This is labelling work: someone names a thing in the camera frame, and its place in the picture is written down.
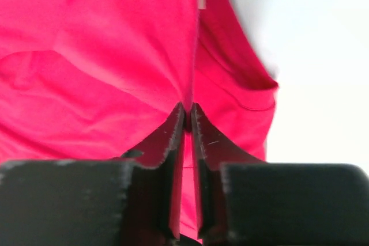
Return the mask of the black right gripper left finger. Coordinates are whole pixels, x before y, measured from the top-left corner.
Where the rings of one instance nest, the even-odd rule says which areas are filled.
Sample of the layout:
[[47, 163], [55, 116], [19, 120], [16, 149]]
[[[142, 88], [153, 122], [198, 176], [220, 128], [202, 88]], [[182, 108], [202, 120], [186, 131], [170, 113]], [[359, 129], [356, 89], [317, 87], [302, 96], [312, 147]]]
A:
[[175, 245], [185, 111], [110, 160], [1, 165], [2, 245]]

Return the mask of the pink t shirt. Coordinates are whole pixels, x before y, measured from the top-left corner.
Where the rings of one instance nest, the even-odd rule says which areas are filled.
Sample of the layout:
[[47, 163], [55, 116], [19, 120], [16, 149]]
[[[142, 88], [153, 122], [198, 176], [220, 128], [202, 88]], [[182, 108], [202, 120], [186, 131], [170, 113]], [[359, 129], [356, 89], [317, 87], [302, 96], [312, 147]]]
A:
[[121, 157], [182, 104], [175, 245], [205, 245], [193, 105], [265, 162], [277, 88], [230, 0], [1, 0], [1, 165]]

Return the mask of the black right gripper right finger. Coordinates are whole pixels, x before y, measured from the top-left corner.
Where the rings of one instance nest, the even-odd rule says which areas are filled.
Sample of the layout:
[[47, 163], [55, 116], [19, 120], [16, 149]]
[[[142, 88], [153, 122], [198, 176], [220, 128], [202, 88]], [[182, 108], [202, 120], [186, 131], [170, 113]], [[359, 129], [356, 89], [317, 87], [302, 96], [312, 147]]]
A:
[[191, 109], [205, 245], [367, 245], [368, 176], [351, 164], [267, 163]]

